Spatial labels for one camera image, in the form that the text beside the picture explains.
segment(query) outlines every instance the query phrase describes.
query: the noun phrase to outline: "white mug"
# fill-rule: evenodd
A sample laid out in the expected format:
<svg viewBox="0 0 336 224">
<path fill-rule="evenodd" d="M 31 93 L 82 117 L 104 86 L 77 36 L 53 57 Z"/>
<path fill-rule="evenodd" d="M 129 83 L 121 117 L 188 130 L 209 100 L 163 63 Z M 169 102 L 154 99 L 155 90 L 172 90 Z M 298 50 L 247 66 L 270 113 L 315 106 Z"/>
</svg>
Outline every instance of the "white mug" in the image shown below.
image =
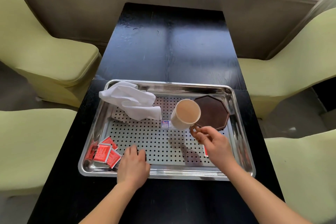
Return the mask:
<svg viewBox="0 0 336 224">
<path fill-rule="evenodd" d="M 175 128 L 187 129 L 193 126 L 201 116 L 199 105 L 190 99 L 183 99 L 177 103 L 172 114 L 171 122 Z"/>
</svg>

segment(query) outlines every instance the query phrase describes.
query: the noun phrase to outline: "white napkin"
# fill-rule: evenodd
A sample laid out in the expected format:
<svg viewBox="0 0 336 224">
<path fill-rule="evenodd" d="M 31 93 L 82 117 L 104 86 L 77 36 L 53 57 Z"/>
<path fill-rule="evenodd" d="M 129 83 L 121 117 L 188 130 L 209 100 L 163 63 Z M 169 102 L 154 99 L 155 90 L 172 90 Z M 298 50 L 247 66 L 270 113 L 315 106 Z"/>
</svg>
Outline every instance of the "white napkin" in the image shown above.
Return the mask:
<svg viewBox="0 0 336 224">
<path fill-rule="evenodd" d="M 107 90 L 100 91 L 99 97 L 105 102 L 118 106 L 132 119 L 161 120 L 161 107 L 152 106 L 156 97 L 143 92 L 129 82 L 118 82 Z"/>
</svg>

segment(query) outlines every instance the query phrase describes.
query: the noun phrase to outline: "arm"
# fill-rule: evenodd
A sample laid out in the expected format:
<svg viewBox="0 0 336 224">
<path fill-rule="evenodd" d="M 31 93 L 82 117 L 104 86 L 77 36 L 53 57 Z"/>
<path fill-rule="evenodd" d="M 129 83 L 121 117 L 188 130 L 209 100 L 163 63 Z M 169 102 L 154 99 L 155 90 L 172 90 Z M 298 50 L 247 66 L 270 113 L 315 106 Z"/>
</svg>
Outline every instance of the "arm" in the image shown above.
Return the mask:
<svg viewBox="0 0 336 224">
<path fill-rule="evenodd" d="M 117 185 L 80 224 L 119 222 L 128 202 L 149 176 L 150 165 L 145 155 L 145 150 L 140 150 L 138 155 L 135 145 L 125 150 L 118 168 Z"/>
<path fill-rule="evenodd" d="M 212 127 L 202 127 L 198 133 L 192 131 L 192 135 L 204 144 L 211 162 L 229 178 L 259 223 L 310 223 L 237 164 L 224 135 Z"/>
</svg>

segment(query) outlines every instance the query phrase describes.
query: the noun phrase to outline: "floor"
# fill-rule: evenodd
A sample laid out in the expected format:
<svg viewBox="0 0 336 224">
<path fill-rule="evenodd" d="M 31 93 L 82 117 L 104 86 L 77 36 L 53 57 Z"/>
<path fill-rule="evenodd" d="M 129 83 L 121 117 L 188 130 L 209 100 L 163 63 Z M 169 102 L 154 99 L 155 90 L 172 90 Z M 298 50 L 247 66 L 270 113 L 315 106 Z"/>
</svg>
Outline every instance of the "floor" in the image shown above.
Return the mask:
<svg viewBox="0 0 336 224">
<path fill-rule="evenodd" d="M 77 110 L 67 105 L 40 101 L 25 78 L 0 62 L 0 110 L 17 111 L 33 108 Z M 299 138 L 327 131 L 320 117 L 324 112 L 317 95 L 312 88 L 309 88 L 282 101 L 266 120 L 259 120 L 259 125 L 264 138 Z M 0 196 L 0 223 L 27 223 L 37 198 L 38 195 L 11 198 Z"/>
</svg>

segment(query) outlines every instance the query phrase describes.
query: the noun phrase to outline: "gray wall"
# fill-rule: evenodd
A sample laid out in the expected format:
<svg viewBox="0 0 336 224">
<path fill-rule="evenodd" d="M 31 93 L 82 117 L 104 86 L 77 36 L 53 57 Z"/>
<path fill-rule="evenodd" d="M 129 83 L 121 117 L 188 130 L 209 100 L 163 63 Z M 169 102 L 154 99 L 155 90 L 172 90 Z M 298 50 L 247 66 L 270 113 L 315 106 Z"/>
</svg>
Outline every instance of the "gray wall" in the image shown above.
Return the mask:
<svg viewBox="0 0 336 224">
<path fill-rule="evenodd" d="M 101 52 L 125 2 L 222 10 L 239 57 L 265 59 L 317 0 L 26 0 L 51 35 Z"/>
</svg>

